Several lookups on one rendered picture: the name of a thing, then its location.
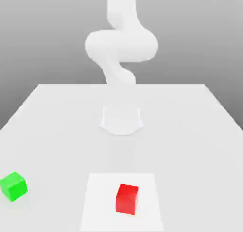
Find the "small red cube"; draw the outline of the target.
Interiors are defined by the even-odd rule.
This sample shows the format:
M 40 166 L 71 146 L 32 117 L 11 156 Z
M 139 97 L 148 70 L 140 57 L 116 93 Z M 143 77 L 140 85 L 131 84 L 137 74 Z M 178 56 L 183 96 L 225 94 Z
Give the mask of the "small red cube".
M 120 184 L 115 200 L 116 212 L 135 215 L 138 191 L 138 186 Z

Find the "small green cube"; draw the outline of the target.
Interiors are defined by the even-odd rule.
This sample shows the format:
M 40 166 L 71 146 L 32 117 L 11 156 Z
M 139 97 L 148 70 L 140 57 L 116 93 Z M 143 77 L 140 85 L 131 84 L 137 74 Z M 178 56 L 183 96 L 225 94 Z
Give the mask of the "small green cube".
M 0 180 L 2 193 L 11 201 L 15 201 L 28 192 L 25 179 L 17 172 L 12 172 Z

